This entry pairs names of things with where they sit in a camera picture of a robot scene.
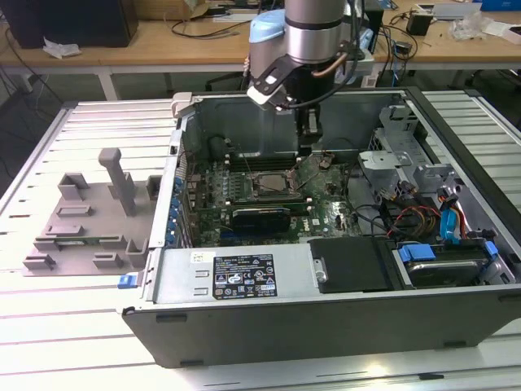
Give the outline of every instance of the power cable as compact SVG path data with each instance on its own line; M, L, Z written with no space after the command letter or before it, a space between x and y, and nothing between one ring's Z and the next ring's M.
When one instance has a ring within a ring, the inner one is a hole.
M36 72L34 72L34 70L29 67L27 65L27 63L25 63L25 61L20 57L20 55L18 54L18 52L16 51L16 48L15 46L13 45L13 43L11 42L11 39L9 39L9 33L11 32L11 29L6 29L6 31L4 32L4 35L6 37L6 40L7 40L7 45L9 45L9 47L11 48L11 50L13 51L13 53L15 54L16 58L34 75L36 76L36 78L55 96L55 98L61 103L63 104L63 100L59 97L58 94L55 93L55 91L49 87L49 85L47 85L47 83L44 82L44 80L42 79L42 77L40 77L40 75L38 75Z

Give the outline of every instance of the blue latch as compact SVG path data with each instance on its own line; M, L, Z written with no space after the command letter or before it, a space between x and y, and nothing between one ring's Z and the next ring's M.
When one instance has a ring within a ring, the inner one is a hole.
M485 242L485 250L487 250L488 255L490 255L492 259L497 257L499 254L499 251L493 242Z
M450 240L453 244L459 244L459 239L454 236L454 230L458 225L458 214L452 209L441 212L440 236L445 240Z
M120 282L117 283L118 289L132 289L138 287L138 274L131 273L120 276Z
M406 244L398 250L401 260L410 261L434 261L436 255L429 244Z

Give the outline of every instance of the gray bracket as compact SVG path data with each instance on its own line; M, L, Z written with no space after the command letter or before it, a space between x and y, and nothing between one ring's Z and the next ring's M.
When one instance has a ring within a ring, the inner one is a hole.
M65 174L58 183L58 190L62 193L64 200L83 200L80 190L88 189L85 178L80 173Z
M172 113L174 118L181 118L195 111L191 92L179 92L173 96Z

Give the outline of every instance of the motherboard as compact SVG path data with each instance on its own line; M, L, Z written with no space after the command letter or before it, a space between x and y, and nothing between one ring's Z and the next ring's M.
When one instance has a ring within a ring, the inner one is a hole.
M295 244L359 236L346 196L347 164L332 154L286 164L197 162L186 178L195 247Z

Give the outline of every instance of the wooden desk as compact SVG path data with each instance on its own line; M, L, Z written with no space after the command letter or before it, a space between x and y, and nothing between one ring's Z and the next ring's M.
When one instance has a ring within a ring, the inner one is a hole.
M231 26L210 20L190 22L189 34L204 34ZM239 35L217 40L195 40L172 34L163 21L139 22L128 47L82 47L81 55L55 59L41 49L23 50L22 59L40 74L95 74L107 100L118 100L112 75L116 73L237 72L243 70L249 50L249 24L236 30ZM27 74L0 34L0 64L10 74Z
M430 2L449 2L434 0ZM414 0L398 0L400 9L386 11L384 23L388 24L394 15L406 12L418 3ZM484 15L496 21L511 24L521 23L521 12L484 12ZM402 20L396 27L405 29L407 20ZM399 31L392 31L392 38L411 42L410 38ZM516 46L506 39L488 35L485 39L456 41L449 35L449 22L438 21L431 25L425 37L416 37L418 53L407 64L411 69L503 69L521 67L521 46ZM387 43L381 37L374 52L374 60L384 63L387 58Z
M398 11L386 11L384 22L408 11L415 0L397 0ZM521 12L485 13L498 21L521 22ZM186 32L210 33L231 24L211 20L190 22ZM397 27L405 28L406 21ZM418 37L418 53L407 64L408 69L462 70L521 68L521 46L499 38L457 42L448 33L449 23L437 22L426 37ZM237 72L243 69L248 53L249 24L236 29L239 35L217 40L195 40L174 36L163 21L140 21L136 36L126 48L81 48L82 54L68 59L54 59L40 49L21 50L24 61L41 74L95 74L99 77L107 100L118 99L112 75L116 73L162 72ZM407 41L405 35L393 31L393 38ZM387 58L385 41L380 38L374 53L374 73L383 68ZM19 60L0 35L0 64L10 74L27 74Z

